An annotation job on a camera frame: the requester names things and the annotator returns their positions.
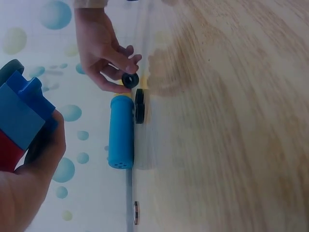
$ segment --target blue container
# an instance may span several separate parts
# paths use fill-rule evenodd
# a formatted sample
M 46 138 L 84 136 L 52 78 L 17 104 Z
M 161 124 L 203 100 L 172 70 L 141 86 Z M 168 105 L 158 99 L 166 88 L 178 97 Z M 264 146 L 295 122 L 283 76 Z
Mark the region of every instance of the blue container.
M 133 101 L 116 96 L 111 101 L 108 164 L 116 169 L 131 169 L 134 161 Z

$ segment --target wooden surface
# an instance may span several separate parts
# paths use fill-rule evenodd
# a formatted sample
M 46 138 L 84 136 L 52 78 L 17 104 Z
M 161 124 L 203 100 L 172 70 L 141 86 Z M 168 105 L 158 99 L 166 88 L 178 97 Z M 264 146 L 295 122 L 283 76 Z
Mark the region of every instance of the wooden surface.
M 140 5 L 135 231 L 309 231 L 309 2 Z

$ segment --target small metal ring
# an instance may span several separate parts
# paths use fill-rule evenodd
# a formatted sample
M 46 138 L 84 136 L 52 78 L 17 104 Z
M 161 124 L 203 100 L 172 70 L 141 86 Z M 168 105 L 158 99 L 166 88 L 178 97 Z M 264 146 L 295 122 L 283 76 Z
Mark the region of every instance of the small metal ring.
M 133 204 L 133 222 L 134 225 L 139 225 L 140 223 L 140 204 L 137 201 Z

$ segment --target red toy block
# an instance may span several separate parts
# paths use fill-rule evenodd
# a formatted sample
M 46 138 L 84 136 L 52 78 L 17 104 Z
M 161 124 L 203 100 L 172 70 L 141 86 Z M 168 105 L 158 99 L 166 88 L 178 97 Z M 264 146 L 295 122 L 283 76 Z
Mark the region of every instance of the red toy block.
M 22 149 L 0 130 L 0 171 L 14 172 L 16 165 L 24 153 Z

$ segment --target blue lego brick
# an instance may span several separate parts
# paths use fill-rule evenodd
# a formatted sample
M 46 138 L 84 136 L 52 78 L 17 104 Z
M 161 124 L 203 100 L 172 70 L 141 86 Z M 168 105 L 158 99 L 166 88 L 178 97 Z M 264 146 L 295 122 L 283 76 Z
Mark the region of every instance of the blue lego brick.
M 0 87 L 0 130 L 21 149 L 26 150 L 45 124 L 5 83 Z
M 46 121 L 44 128 L 53 132 L 58 123 L 52 118 L 55 107 L 43 96 L 42 83 L 36 77 L 27 81 L 20 72 L 14 72 L 6 81 L 6 84 L 34 110 L 43 120 Z

